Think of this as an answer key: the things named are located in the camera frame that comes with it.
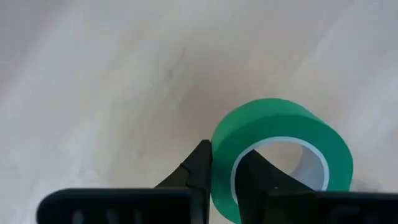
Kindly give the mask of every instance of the green tape roll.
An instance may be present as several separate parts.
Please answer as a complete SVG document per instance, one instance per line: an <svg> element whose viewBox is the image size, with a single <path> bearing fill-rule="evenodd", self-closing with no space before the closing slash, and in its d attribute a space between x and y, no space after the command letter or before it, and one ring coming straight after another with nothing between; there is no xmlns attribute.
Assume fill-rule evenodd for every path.
<svg viewBox="0 0 398 224"><path fill-rule="evenodd" d="M303 180L309 187L311 184L304 179L315 179L316 190L349 190L353 159L336 131L296 103L281 99L254 100L227 114L211 139L211 197L217 210L228 220L240 223L234 192L234 176L240 159L258 146L276 141L303 145L321 164L320 168L310 167L308 159L302 158L303 164L298 165L301 174L294 178Z"/></svg>

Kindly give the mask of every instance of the white surface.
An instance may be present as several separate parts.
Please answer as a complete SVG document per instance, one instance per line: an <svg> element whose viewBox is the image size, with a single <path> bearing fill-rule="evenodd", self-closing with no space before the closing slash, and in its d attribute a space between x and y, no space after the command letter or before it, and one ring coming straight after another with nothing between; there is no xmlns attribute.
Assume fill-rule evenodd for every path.
<svg viewBox="0 0 398 224"><path fill-rule="evenodd" d="M263 97L336 129L355 189L398 192L397 8L2 1L0 223L33 223L39 200L63 187L152 187L227 112Z"/></svg>

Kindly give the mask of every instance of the white table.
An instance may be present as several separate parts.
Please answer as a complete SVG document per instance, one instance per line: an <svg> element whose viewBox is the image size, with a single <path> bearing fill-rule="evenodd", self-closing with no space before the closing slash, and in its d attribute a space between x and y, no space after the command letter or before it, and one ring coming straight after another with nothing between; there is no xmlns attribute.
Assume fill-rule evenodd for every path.
<svg viewBox="0 0 398 224"><path fill-rule="evenodd" d="M227 112L264 97L300 103L340 133L355 190L397 192L397 8L3 1L0 223L33 223L40 199L64 187L153 187ZM210 222L225 221L213 209Z"/></svg>

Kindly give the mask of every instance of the tape roll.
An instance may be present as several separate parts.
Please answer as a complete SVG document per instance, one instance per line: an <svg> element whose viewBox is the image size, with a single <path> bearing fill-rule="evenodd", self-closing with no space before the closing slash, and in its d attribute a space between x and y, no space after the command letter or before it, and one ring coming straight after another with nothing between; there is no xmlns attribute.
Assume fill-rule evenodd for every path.
<svg viewBox="0 0 398 224"><path fill-rule="evenodd" d="M280 141L305 149L292 177L315 190L349 190L353 159L336 131L291 101L254 100L227 114L211 139L211 197L225 218L240 223L234 188L240 160L260 145Z"/></svg>

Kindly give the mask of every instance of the clamp jaw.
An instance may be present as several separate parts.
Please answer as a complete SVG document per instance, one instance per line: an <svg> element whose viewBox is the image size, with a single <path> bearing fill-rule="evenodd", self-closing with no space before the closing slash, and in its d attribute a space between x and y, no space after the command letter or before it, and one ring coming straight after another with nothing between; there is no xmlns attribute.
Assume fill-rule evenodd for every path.
<svg viewBox="0 0 398 224"><path fill-rule="evenodd" d="M209 222L211 143L193 152L154 189L66 189L45 197L38 224ZM243 224L398 223L397 194L316 192L256 151L236 173Z"/></svg>

